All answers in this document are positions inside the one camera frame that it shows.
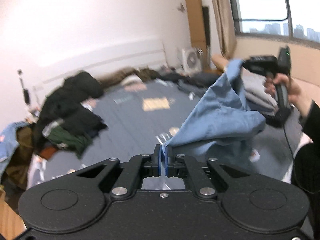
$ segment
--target person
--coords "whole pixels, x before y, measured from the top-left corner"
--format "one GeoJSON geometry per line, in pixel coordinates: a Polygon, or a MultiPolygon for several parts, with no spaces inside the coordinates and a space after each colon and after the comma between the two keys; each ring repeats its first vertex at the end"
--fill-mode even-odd
{"type": "Polygon", "coordinates": [[[320,108],[291,77],[284,74],[277,74],[273,80],[267,78],[264,84],[265,92],[275,96],[275,84],[281,83],[287,87],[289,102],[300,112],[302,131],[313,141],[297,152],[291,183],[308,195],[309,219],[314,238],[318,240],[320,239],[320,108]]]}

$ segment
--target light blue denim garment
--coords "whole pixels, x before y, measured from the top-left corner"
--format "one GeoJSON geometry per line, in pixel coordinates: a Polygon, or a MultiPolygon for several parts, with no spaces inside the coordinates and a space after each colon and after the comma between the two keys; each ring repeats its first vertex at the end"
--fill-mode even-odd
{"type": "Polygon", "coordinates": [[[204,94],[177,134],[163,145],[176,154],[198,161],[215,157],[220,162],[250,169],[251,138],[263,131],[265,118],[251,111],[241,79],[242,60],[232,60],[204,94]]]}
{"type": "Polygon", "coordinates": [[[12,155],[16,148],[19,146],[17,142],[16,132],[20,127],[25,127],[29,123],[27,122],[14,122],[10,123],[1,133],[0,138],[0,182],[2,174],[7,168],[12,155]]]}

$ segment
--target window frame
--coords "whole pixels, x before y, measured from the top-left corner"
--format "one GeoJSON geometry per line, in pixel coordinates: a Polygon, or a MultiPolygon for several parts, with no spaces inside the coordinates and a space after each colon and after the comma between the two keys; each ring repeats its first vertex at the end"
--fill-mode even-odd
{"type": "Polygon", "coordinates": [[[287,17],[282,20],[270,20],[270,19],[241,19],[240,15],[240,5],[238,0],[230,0],[231,4],[231,11],[232,17],[235,25],[235,32],[238,37],[257,37],[257,38],[264,38],[267,40],[277,40],[286,43],[293,43],[298,45],[303,45],[307,47],[311,47],[314,49],[320,49],[320,42],[310,41],[306,39],[299,39],[293,36],[293,25],[292,25],[292,16],[291,16],[291,9],[289,0],[285,0],[286,8],[287,8],[287,17]],[[283,35],[272,35],[272,34],[265,34],[265,33],[243,33],[241,30],[241,22],[242,21],[262,21],[262,22],[282,22],[288,20],[288,29],[289,29],[289,36],[283,35]]]}

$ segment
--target mattress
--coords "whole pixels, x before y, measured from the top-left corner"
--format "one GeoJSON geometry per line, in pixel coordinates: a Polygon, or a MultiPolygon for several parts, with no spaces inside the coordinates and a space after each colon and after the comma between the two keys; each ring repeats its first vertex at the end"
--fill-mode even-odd
{"type": "MultiPolygon", "coordinates": [[[[116,87],[99,100],[93,112],[99,115],[109,129],[99,136],[78,160],[72,152],[59,151],[49,161],[34,158],[29,170],[28,187],[67,174],[81,168],[116,157],[127,162],[134,155],[152,154],[159,140],[164,142],[172,137],[172,128],[181,127],[200,100],[189,96],[173,83],[146,83],[146,90],[126,91],[116,87]]],[[[286,123],[287,134],[293,150],[298,146],[301,126],[297,110],[286,123]]],[[[253,163],[254,171],[282,179],[292,159],[282,129],[266,125],[265,130],[253,138],[253,147],[260,154],[260,160],[253,163]]],[[[147,178],[145,189],[183,189],[179,178],[147,178]]]]}

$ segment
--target sky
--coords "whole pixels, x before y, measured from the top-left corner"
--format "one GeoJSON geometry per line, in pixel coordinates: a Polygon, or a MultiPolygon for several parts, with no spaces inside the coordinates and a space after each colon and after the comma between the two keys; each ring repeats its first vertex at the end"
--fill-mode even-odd
{"type": "MultiPolygon", "coordinates": [[[[303,25],[305,35],[307,28],[320,32],[320,0],[289,0],[289,3],[294,28],[297,24],[303,25]]],[[[239,0],[239,4],[242,19],[284,19],[287,16],[285,0],[239,0]]],[[[266,23],[270,22],[244,22],[243,31],[248,32],[250,28],[263,30],[266,23]]]]}

